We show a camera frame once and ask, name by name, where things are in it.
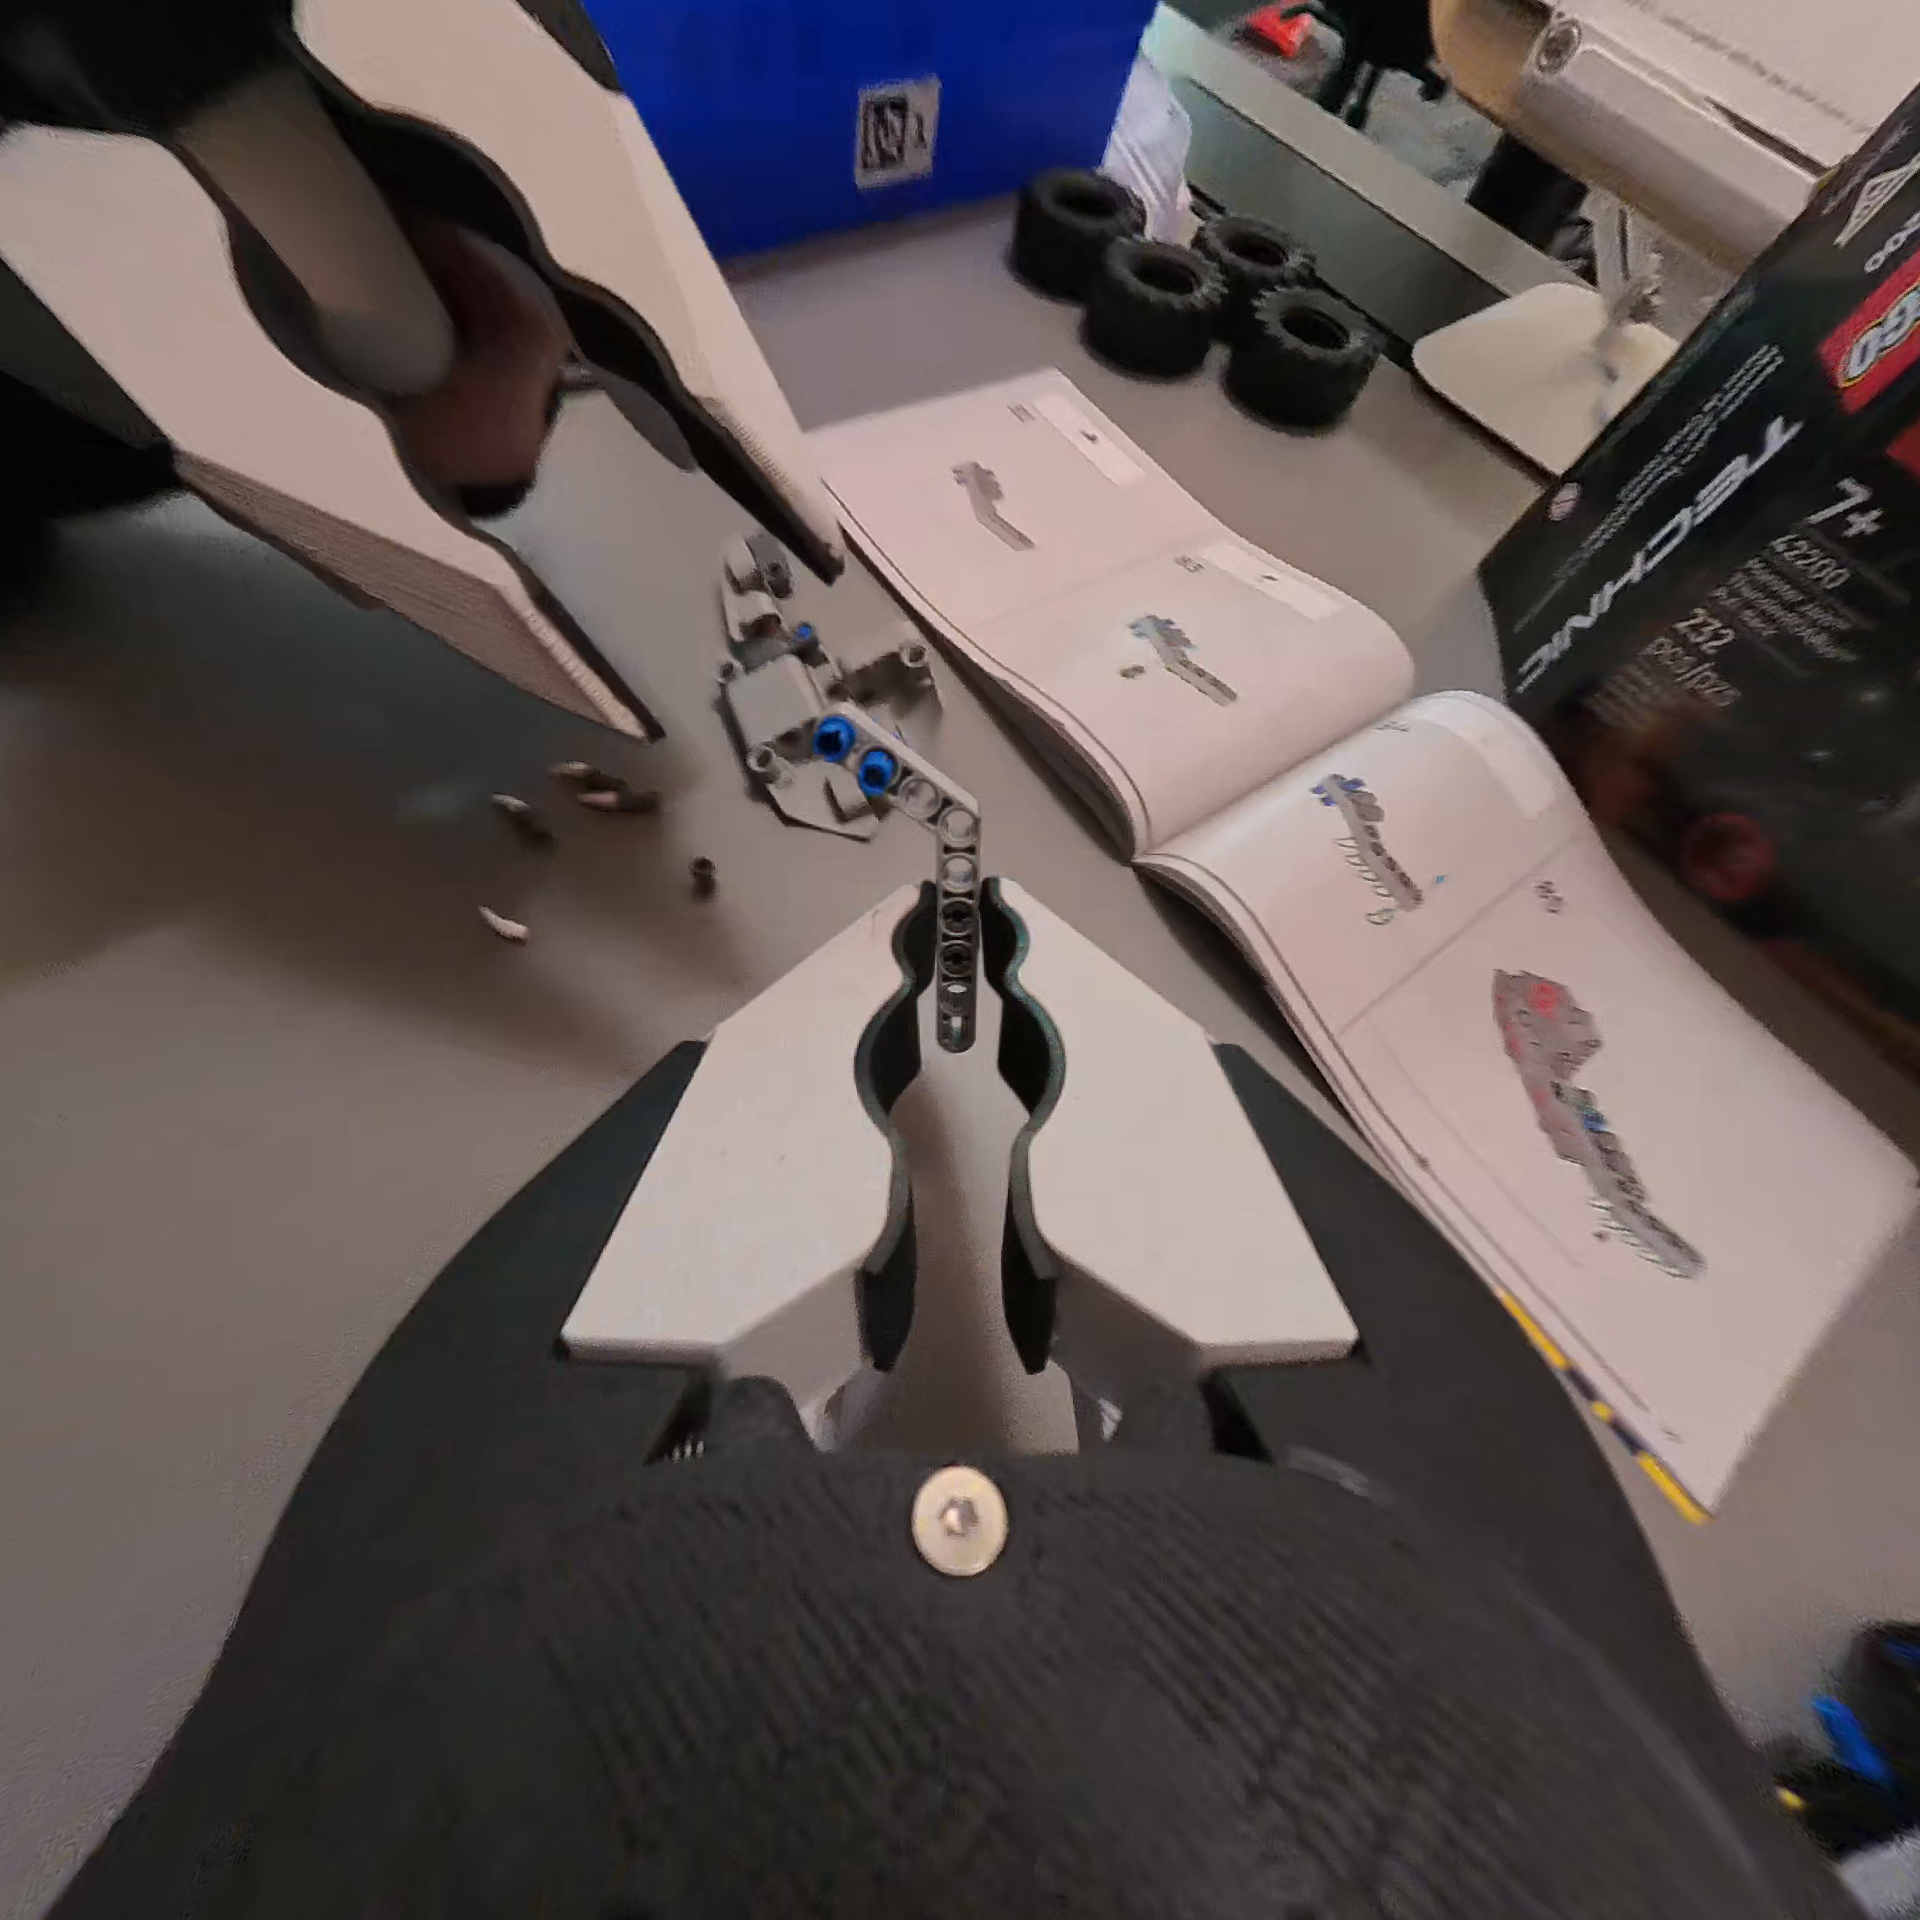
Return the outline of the white paper sheet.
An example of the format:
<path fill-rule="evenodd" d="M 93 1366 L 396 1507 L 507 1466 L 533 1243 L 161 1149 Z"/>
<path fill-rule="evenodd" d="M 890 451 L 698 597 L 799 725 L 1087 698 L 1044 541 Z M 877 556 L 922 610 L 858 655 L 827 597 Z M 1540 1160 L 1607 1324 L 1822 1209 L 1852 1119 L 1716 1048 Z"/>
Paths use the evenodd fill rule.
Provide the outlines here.
<path fill-rule="evenodd" d="M 1104 176 L 1127 182 L 1146 204 L 1146 235 L 1180 235 L 1191 195 L 1182 195 L 1191 126 L 1171 89 L 1171 74 L 1138 57 L 1104 148 Z"/>

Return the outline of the black toy set box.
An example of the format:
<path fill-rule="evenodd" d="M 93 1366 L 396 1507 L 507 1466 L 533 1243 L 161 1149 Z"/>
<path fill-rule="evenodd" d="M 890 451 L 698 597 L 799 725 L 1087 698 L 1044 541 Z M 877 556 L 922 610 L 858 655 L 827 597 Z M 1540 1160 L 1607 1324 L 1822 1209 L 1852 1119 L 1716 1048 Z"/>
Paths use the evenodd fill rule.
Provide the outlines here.
<path fill-rule="evenodd" d="M 1474 568 L 1592 822 L 1754 940 L 1920 962 L 1920 99 Z"/>

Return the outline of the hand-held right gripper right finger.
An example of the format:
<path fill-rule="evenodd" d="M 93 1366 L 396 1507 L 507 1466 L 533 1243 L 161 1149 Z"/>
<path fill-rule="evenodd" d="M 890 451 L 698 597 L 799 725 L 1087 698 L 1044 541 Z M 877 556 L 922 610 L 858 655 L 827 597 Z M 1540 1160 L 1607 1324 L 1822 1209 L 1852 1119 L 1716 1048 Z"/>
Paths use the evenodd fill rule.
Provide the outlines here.
<path fill-rule="evenodd" d="M 1076 1451 L 1227 1366 L 1357 1360 L 1338 1300 L 1206 1026 L 985 880 L 992 1073 L 1018 1101 L 1000 1324 L 1068 1384 Z"/>

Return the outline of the open instruction booklet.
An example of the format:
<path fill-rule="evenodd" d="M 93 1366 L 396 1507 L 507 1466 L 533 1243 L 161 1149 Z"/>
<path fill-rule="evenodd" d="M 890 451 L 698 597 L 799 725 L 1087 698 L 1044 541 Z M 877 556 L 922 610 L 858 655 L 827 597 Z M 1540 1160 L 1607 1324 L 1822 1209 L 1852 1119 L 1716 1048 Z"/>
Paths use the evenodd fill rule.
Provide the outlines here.
<path fill-rule="evenodd" d="M 1373 1160 L 1716 1518 L 1913 1232 L 1913 1158 L 1646 914 L 1498 698 L 1416 698 L 1360 597 L 1203 512 L 1057 369 L 807 451 L 867 568 L 1265 971 Z"/>

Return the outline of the grey toy brick assembly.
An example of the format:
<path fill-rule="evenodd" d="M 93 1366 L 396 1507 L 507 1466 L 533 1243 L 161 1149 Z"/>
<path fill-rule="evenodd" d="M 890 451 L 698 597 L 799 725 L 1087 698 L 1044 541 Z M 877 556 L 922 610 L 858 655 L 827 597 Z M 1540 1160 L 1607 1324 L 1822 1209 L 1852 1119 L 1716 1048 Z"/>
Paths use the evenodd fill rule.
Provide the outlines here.
<path fill-rule="evenodd" d="M 799 610 L 799 556 L 783 553 L 783 534 L 731 534 L 721 553 L 721 636 L 721 712 L 752 785 L 783 826 L 868 840 L 877 804 L 858 798 L 858 775 L 820 763 L 807 734 L 835 701 L 858 701 L 898 734 L 899 712 L 933 698 L 933 643 L 909 620 L 867 643 L 827 643 Z"/>

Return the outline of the person's left hand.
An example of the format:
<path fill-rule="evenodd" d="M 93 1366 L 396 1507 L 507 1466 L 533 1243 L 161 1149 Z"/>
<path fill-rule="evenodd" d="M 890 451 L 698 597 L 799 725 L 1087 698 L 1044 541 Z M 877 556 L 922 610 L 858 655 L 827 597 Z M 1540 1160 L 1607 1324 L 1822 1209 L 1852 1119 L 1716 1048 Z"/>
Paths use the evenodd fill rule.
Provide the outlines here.
<path fill-rule="evenodd" d="M 533 491 L 570 334 L 522 255 L 459 221 L 413 221 L 413 255 L 454 313 L 454 369 L 434 392 L 396 400 L 396 451 L 467 518 L 495 518 Z"/>

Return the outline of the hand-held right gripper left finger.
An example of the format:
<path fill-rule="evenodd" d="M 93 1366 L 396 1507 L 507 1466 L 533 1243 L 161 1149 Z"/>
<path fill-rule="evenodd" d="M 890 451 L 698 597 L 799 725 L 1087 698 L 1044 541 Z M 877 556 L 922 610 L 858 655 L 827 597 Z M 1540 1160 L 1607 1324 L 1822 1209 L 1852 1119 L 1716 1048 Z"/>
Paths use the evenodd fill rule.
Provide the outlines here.
<path fill-rule="evenodd" d="M 899 1085 L 922 1073 L 933 889 L 898 889 L 698 1048 L 556 1348 L 770 1377 L 807 1440 L 898 1366 L 915 1300 Z"/>

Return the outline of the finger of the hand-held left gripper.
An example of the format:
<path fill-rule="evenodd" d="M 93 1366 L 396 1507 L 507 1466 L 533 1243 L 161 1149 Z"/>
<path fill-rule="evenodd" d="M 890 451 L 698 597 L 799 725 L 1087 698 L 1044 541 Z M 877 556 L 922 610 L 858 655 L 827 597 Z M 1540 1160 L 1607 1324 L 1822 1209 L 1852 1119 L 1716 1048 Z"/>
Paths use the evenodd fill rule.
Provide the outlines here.
<path fill-rule="evenodd" d="M 289 28 L 357 105 L 459 148 L 511 200 L 589 369 L 651 392 L 690 458 L 820 580 L 838 580 L 838 512 L 799 404 L 589 16 L 556 16 L 522 0 L 316 0 L 289 11 Z"/>
<path fill-rule="evenodd" d="M 667 734 L 511 541 L 420 491 L 389 422 L 258 333 L 230 217 L 167 148 L 10 127 L 0 217 L 10 276 L 167 444 L 191 494 L 495 682 L 630 742 Z"/>

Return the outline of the blue plastic bin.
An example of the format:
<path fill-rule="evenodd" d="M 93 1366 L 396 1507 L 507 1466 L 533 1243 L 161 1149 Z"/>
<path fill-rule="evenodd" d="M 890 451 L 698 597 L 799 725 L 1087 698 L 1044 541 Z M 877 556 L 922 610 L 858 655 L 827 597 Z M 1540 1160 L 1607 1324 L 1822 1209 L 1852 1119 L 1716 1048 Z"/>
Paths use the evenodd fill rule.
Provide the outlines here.
<path fill-rule="evenodd" d="M 1097 171 L 1146 16 L 1156 0 L 589 0 L 721 264 Z"/>

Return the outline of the grey desk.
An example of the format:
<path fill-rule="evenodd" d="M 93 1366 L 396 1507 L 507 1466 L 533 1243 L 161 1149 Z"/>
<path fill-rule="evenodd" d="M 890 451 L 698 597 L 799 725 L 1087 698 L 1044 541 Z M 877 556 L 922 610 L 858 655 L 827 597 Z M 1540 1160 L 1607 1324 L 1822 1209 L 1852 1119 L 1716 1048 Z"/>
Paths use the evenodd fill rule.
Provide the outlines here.
<path fill-rule="evenodd" d="M 1338 434 L 1271 434 L 1217 373 L 1127 382 L 1011 282 L 1000 204 L 752 264 L 731 302 L 800 422 L 1065 369 L 1217 518 L 1373 602 L 1426 690 L 1498 698 L 1474 556 L 1540 480 L 1416 373 L 1373 369 Z M 752 804 L 709 712 L 729 534 L 709 480 L 569 404 L 511 541 L 651 682 L 667 742 L 630 763 L 672 798 L 556 804 L 556 850 L 491 798 L 542 804 L 556 760 L 616 749 L 191 494 L 69 525 L 10 610 L 10 1915 L 59 1899 L 177 1738 L 420 1288 L 672 1043 L 922 876 L 909 826 L 827 840 Z M 1255 971 L 959 676 L 922 742 L 1018 826 L 992 876 L 1347 1135 Z M 899 1135 L 933 1248 L 858 1440 L 1065 1451 L 1068 1384 L 1027 1377 L 992 1319 L 1018 1101 L 992 1066 L 922 1066 Z M 1795 1729 L 1858 1625 L 1913 1625 L 1913 1243 L 1716 1523 L 1586 1440 L 1738 1723 Z"/>

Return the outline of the grey bent toy beam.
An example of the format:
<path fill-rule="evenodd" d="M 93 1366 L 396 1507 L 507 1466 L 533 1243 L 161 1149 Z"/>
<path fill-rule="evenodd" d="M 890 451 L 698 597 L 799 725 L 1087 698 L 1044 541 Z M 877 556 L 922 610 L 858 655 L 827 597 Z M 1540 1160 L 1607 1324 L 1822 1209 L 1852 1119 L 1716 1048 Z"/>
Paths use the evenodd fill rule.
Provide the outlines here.
<path fill-rule="evenodd" d="M 807 763 L 827 763 L 838 804 L 898 809 L 933 832 L 933 1043 L 938 1059 L 964 1059 L 976 1043 L 976 798 L 858 701 L 827 701 L 807 718 Z"/>

